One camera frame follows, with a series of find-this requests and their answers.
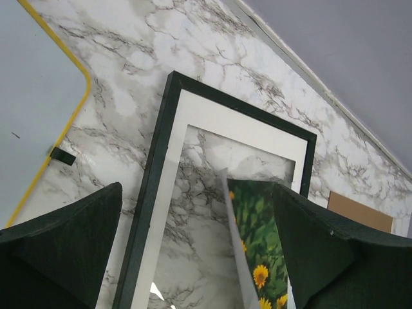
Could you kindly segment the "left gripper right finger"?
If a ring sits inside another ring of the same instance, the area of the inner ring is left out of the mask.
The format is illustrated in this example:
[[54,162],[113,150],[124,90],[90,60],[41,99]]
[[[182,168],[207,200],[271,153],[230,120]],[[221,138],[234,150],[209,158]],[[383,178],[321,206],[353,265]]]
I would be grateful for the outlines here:
[[296,308],[411,308],[411,239],[345,218],[278,183],[272,197]]

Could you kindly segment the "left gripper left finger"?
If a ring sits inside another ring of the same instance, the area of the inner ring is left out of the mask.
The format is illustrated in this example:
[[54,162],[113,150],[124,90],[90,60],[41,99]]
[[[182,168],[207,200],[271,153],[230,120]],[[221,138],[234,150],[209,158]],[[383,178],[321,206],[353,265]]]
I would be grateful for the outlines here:
[[115,182],[1,230],[1,308],[94,308],[121,208]]

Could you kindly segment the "sunflower photo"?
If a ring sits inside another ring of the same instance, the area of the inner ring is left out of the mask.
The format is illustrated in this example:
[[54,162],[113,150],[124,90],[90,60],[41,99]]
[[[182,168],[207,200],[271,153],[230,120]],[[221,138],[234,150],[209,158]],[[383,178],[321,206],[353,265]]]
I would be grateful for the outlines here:
[[245,308],[295,308],[273,211],[275,182],[236,179],[227,169],[220,181]]

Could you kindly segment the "clear glass pane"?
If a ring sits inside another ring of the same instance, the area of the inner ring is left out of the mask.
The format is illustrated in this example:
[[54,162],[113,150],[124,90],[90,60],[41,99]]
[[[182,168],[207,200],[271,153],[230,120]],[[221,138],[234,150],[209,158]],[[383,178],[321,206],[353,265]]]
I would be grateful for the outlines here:
[[204,129],[186,130],[149,308],[243,308],[220,181],[293,181],[295,162]]

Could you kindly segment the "white mat board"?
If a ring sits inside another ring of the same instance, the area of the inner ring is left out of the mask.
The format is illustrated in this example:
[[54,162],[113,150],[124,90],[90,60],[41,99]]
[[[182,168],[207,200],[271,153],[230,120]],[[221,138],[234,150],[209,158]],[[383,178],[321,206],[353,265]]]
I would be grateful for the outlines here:
[[167,135],[133,308],[255,308],[227,178],[299,191],[307,142],[183,90]]

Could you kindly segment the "black picture frame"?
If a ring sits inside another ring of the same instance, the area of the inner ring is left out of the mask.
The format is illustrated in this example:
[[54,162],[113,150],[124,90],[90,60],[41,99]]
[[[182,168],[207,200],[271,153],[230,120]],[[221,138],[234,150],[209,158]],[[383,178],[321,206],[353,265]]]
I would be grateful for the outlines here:
[[295,162],[292,189],[308,196],[317,136],[192,79],[168,74],[131,224],[114,308],[145,308],[188,126]]

